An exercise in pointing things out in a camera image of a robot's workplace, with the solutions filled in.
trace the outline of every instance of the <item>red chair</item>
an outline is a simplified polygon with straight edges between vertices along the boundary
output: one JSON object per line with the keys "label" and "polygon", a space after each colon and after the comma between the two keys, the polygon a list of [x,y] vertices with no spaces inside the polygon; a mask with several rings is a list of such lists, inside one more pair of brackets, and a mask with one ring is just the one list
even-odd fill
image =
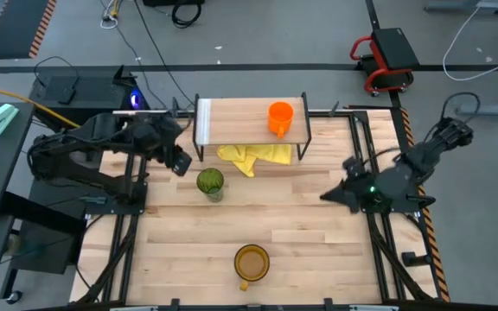
{"label": "red chair", "polygon": [[[364,41],[370,41],[371,55],[354,55]],[[380,92],[405,92],[412,84],[412,69],[419,66],[411,44],[401,29],[376,29],[370,36],[357,40],[351,48],[351,59],[367,73],[364,90],[373,97]]]}

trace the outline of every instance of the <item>caster wheel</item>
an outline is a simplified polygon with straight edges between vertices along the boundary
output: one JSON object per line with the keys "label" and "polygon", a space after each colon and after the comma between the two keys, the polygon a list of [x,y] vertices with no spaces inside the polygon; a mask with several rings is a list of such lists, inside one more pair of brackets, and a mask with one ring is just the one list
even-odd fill
{"label": "caster wheel", "polygon": [[10,293],[9,298],[7,298],[5,301],[7,304],[15,304],[18,301],[20,301],[22,298],[22,291],[15,290],[14,292]]}

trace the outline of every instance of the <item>black floor mat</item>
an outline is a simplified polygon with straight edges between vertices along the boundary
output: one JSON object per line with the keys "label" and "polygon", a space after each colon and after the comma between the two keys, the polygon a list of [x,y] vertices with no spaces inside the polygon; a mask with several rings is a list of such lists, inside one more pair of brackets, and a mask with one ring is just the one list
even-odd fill
{"label": "black floor mat", "polygon": [[0,60],[35,58],[56,0],[7,0],[0,13]]}

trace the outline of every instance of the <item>yellow mug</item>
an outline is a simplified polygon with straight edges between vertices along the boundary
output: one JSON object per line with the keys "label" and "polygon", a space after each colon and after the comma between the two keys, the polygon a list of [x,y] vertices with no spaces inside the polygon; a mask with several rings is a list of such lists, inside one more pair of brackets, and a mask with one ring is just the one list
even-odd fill
{"label": "yellow mug", "polygon": [[262,247],[249,244],[239,249],[233,261],[235,271],[241,277],[239,289],[246,291],[249,282],[256,282],[268,273],[270,258]]}

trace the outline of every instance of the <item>small wooden shelf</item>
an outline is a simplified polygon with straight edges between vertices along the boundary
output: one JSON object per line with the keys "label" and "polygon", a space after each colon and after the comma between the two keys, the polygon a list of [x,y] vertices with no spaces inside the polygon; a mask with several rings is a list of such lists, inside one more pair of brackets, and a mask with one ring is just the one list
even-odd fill
{"label": "small wooden shelf", "polygon": [[[284,138],[268,130],[268,108],[283,101],[293,107],[293,121]],[[298,98],[195,98],[193,143],[202,161],[212,145],[296,144],[299,160],[309,146],[309,108],[305,93]],[[299,144],[304,143],[303,151]]]}

